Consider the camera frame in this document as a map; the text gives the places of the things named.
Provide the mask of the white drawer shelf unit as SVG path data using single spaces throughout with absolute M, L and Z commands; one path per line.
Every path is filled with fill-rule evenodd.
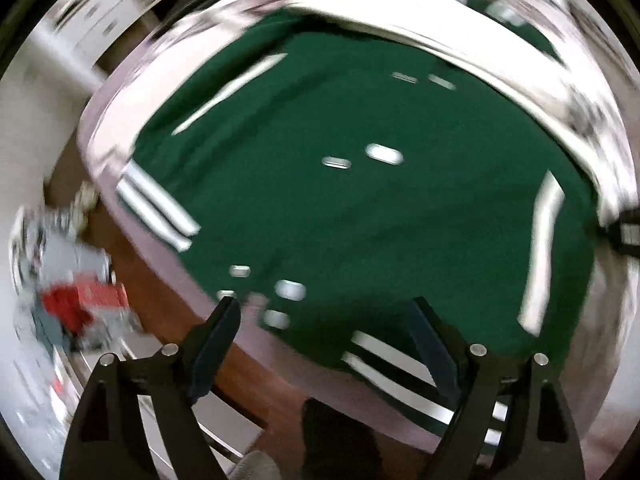
M 73 54 L 94 65 L 135 24 L 149 32 L 157 24 L 151 9 L 144 0 L 78 0 L 54 32 Z

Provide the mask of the green white varsity jacket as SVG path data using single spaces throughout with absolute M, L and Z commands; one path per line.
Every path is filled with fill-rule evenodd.
M 347 26 L 354 4 L 540 74 L 559 52 L 496 0 L 280 9 L 142 127 L 116 192 L 212 296 L 442 432 L 446 365 L 416 297 L 508 358 L 564 366 L 587 298 L 597 191 L 560 134 L 446 56 Z

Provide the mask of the floral plush bed blanket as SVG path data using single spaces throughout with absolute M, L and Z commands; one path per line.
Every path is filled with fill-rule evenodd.
M 86 108 L 78 140 L 91 177 L 134 247 L 193 311 L 218 312 L 230 320 L 222 338 L 279 378 L 287 396 L 316 399 L 377 434 L 423 448 L 431 459 L 449 422 L 439 433 L 416 425 L 356 377 L 310 362 L 288 348 L 260 327 L 258 318 L 267 303 L 261 294 L 239 298 L 204 292 L 172 248 L 116 192 L 142 127 L 205 62 L 269 13 L 288 8 L 337 16 L 346 1 L 216 0 L 189 12 L 161 28 L 112 73 Z M 560 134 L 590 177 L 598 199 L 597 244 L 586 302 L 566 365 L 556 366 L 544 354 L 558 374 L 582 448 L 582 436 L 620 366 L 638 308 L 639 261 L 616 252 L 603 232 L 622 211 L 639 207 L 625 114 L 625 106 L 639 93 L 634 64 L 638 41 L 628 34 L 620 7 L 610 0 L 496 1 L 541 32 L 558 50 L 559 63 L 546 64 L 540 74 L 529 68 L 504 70 L 487 53 L 470 53 L 457 40 L 367 18 L 359 3 L 352 6 L 347 26 L 450 58 Z

